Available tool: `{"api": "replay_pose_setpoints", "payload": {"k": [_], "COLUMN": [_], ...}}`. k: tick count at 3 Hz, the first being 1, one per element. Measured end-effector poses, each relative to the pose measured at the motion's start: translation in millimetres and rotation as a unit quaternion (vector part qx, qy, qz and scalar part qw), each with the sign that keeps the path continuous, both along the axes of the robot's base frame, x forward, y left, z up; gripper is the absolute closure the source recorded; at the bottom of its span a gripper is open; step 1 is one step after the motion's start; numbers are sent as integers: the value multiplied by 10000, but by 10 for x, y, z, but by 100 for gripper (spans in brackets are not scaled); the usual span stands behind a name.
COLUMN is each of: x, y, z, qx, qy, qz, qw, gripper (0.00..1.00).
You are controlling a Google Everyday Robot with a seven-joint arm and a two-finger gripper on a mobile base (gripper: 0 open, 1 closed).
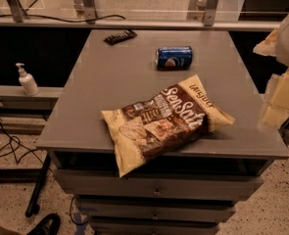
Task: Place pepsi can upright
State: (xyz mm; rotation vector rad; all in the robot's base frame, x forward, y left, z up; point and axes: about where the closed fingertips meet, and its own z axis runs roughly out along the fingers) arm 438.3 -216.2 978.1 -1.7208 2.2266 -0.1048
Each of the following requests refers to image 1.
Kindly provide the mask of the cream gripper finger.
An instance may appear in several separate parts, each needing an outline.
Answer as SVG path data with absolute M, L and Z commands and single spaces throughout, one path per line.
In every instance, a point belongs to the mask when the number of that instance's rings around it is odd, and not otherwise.
M 276 40 L 278 29 L 275 28 L 262 42 L 257 44 L 253 52 L 262 56 L 276 56 Z
M 289 68 L 282 75 L 273 74 L 266 86 L 258 129 L 273 132 L 289 118 Z

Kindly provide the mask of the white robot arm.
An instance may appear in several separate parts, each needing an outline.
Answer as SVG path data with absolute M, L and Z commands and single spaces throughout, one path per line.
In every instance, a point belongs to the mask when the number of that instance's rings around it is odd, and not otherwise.
M 289 118 L 289 14 L 253 52 L 271 56 L 287 67 L 282 75 L 272 75 L 267 83 L 265 102 L 260 116 L 261 129 L 279 129 Z

